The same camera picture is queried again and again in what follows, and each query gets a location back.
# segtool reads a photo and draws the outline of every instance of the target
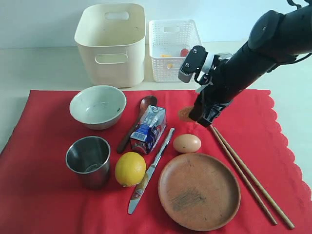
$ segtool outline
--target metal cup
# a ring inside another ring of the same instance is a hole
[[[109,179],[111,148],[98,136],[77,140],[66,153],[68,168],[78,174],[83,186],[101,188]]]

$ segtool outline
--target table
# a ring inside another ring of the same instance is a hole
[[[234,53],[244,42],[203,43],[213,53]],[[303,180],[312,187],[312,58],[294,65],[281,66],[263,75],[248,88],[269,89],[275,100],[274,110],[288,147],[294,152],[295,163],[303,172]],[[31,89],[82,90],[92,84],[87,77],[76,47],[22,48],[0,50],[0,151],[6,145],[27,102]],[[157,83],[153,80],[151,59],[146,46],[144,81],[123,90],[196,89],[190,82]]]

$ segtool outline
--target chopsticks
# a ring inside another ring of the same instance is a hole
[[[220,145],[224,149],[226,155],[229,157],[232,164],[237,169],[238,173],[242,177],[243,181],[246,183],[247,187],[250,189],[252,194],[254,195],[255,199],[258,201],[259,205],[263,209],[263,211],[266,213],[266,215],[269,217],[272,224],[276,225],[277,222],[268,210],[268,208],[265,206],[261,198],[259,197],[256,190],[253,188],[252,184],[248,181],[247,177],[243,173],[243,171],[240,169],[238,163],[240,166],[245,170],[245,172],[248,174],[248,176],[253,180],[253,182],[256,184],[256,186],[259,188],[259,190],[263,193],[265,198],[270,202],[270,204],[274,207],[274,209],[277,211],[277,213],[282,217],[282,219],[286,222],[288,227],[290,229],[294,228],[293,223],[289,220],[289,218],[285,215],[285,213],[279,208],[278,204],[273,200],[273,198],[269,195],[269,193],[265,190],[265,188],[261,185],[261,183],[257,180],[257,178],[252,174],[252,172],[249,170],[249,168],[246,166],[246,164],[241,160],[241,158],[238,156],[238,154],[233,150],[233,148],[229,145],[229,143],[224,139],[224,137],[221,135],[221,133],[215,128],[214,126],[210,125],[210,129],[212,130],[214,136],[219,141]]]

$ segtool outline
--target white ceramic bowl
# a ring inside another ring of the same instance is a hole
[[[118,88],[96,85],[74,96],[69,111],[74,119],[87,128],[102,130],[117,123],[126,103],[126,96]]]

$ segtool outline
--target juice box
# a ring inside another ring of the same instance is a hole
[[[166,123],[165,109],[148,106],[140,122],[130,135],[131,149],[139,153],[150,153],[165,130]]]

